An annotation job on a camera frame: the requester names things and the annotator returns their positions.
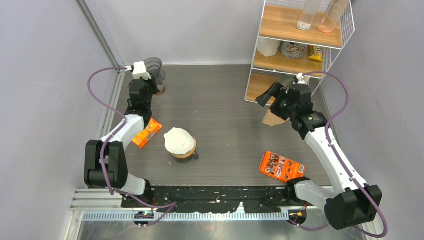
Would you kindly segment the brown paper coffee filter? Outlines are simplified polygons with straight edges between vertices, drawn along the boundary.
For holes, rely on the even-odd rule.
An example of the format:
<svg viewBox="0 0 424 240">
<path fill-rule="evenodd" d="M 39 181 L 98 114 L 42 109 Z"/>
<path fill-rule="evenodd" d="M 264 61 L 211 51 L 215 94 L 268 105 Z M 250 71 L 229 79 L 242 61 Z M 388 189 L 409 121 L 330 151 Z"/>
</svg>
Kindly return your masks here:
<svg viewBox="0 0 424 240">
<path fill-rule="evenodd" d="M 262 120 L 262 123 L 264 125 L 267 125 L 267 126 L 270 126 L 270 127 L 282 125 L 286 122 L 287 122 L 287 120 L 284 120 L 284 119 L 278 117 L 277 115 L 273 114 L 270 109 L 267 110 L 267 112 L 266 112 L 266 114 L 265 114 L 265 116 Z"/>
</svg>

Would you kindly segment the white paper coffee filter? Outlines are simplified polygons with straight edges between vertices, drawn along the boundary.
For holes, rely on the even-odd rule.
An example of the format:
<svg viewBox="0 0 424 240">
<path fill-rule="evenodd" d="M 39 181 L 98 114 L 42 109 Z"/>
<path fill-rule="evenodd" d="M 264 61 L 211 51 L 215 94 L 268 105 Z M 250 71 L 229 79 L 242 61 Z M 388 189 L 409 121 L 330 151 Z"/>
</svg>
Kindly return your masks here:
<svg viewBox="0 0 424 240">
<path fill-rule="evenodd" d="M 185 155 L 195 147 L 195 141 L 187 134 L 185 129 L 173 127 L 164 134 L 165 149 L 175 155 Z"/>
</svg>

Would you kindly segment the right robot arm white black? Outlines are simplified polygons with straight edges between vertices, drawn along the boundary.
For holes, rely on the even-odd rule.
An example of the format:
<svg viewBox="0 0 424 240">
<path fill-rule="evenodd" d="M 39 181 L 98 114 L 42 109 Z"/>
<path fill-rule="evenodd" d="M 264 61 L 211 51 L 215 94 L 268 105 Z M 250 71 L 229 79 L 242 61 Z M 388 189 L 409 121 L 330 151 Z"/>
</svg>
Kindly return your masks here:
<svg viewBox="0 0 424 240">
<path fill-rule="evenodd" d="M 291 122 L 292 128 L 318 157 L 332 184 L 332 190 L 328 190 L 307 177 L 295 177 L 285 186 L 287 202 L 312 204 L 336 230 L 374 221 L 383 193 L 377 185 L 369 185 L 349 163 L 326 117 L 313 109 L 309 86 L 293 84 L 285 88 L 275 82 L 256 102 L 264 107 L 271 98 L 275 100 L 269 107 L 270 112 Z"/>
</svg>

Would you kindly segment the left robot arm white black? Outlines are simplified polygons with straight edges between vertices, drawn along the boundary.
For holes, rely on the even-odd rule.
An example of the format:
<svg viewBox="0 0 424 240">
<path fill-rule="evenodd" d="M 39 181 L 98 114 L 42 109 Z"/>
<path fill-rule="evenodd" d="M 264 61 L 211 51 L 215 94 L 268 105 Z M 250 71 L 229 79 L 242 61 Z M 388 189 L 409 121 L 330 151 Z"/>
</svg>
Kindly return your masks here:
<svg viewBox="0 0 424 240">
<path fill-rule="evenodd" d="M 133 79 L 129 87 L 124 118 L 112 132 L 85 146 L 84 182 L 90 187 L 111 188 L 134 195 L 141 207 L 153 202 L 150 182 L 129 173 L 125 150 L 152 117 L 152 98 L 158 93 L 156 79 Z"/>
</svg>

